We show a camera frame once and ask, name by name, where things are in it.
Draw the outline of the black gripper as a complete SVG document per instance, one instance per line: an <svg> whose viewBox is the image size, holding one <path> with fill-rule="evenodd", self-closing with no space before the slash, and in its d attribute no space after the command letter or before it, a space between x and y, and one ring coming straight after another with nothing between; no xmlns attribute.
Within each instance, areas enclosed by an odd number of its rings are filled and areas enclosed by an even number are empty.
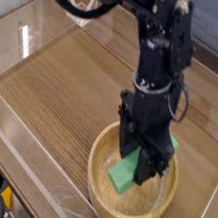
<svg viewBox="0 0 218 218"><path fill-rule="evenodd" d="M119 107L120 156L126 158L142 145L134 182L138 185L155 175L163 176L173 157L170 123L181 95L180 89L148 89L134 83L134 91L121 91Z"/></svg>

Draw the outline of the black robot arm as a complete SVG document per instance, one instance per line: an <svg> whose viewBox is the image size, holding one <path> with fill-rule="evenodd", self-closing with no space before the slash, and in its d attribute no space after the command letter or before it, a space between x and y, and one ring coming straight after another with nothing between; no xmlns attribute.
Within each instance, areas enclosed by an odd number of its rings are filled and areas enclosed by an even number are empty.
<svg viewBox="0 0 218 218"><path fill-rule="evenodd" d="M133 74L134 91L121 91L119 144L122 157L139 151L134 181L143 184L163 175L173 157L170 124L180 96L187 93L184 70L191 65L193 0L97 0L89 11L55 0L66 11L85 19L99 18L125 3L137 19L139 63Z"/></svg>

